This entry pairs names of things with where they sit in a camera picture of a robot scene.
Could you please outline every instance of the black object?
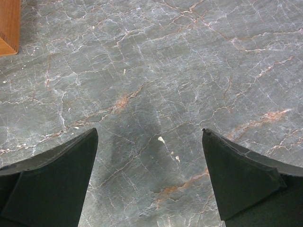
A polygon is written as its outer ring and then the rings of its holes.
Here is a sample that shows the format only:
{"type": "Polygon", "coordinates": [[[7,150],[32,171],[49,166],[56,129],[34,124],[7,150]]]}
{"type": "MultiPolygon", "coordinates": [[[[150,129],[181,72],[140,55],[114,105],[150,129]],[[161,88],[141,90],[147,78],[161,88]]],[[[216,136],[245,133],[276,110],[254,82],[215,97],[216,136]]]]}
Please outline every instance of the black object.
{"type": "Polygon", "coordinates": [[[96,129],[0,169],[0,227],[77,227],[98,146],[96,129]]]}
{"type": "Polygon", "coordinates": [[[206,163],[226,227],[303,227],[303,168],[203,131],[206,163]]]}

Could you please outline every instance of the wooden box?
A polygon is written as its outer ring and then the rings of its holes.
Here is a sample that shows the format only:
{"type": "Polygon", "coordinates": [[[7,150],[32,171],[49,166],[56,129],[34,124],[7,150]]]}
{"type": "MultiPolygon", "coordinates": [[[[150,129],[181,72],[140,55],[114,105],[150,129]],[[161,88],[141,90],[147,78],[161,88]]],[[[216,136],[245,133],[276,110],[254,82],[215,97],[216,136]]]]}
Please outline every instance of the wooden box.
{"type": "Polygon", "coordinates": [[[19,51],[21,0],[0,0],[0,56],[19,51]]]}

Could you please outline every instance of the marble countertop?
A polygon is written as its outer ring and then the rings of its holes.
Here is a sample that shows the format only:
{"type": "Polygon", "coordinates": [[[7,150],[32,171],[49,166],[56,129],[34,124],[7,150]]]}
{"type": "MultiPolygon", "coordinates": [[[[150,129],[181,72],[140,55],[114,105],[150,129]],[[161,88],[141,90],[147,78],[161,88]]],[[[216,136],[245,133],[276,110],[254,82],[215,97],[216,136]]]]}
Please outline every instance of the marble countertop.
{"type": "Polygon", "coordinates": [[[23,0],[0,166],[95,127],[80,227],[222,227],[210,128],[303,166],[303,2],[23,0]]]}

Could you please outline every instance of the wooden block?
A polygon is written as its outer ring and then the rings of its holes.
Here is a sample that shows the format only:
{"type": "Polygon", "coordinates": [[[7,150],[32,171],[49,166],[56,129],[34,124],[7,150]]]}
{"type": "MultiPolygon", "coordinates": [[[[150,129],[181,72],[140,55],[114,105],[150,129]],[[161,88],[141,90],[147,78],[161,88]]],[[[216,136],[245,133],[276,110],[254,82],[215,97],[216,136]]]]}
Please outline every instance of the wooden block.
{"type": "Polygon", "coordinates": [[[19,51],[21,0],[0,0],[0,56],[19,51]]]}

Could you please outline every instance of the gray marble surface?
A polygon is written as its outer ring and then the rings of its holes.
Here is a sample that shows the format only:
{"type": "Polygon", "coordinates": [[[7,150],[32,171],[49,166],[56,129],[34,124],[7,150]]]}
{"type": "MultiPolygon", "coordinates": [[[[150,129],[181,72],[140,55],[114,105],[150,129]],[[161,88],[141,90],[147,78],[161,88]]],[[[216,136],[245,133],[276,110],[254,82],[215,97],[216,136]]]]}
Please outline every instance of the gray marble surface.
{"type": "Polygon", "coordinates": [[[303,166],[303,2],[24,0],[0,166],[96,127],[80,227],[221,227],[211,128],[303,166]]]}

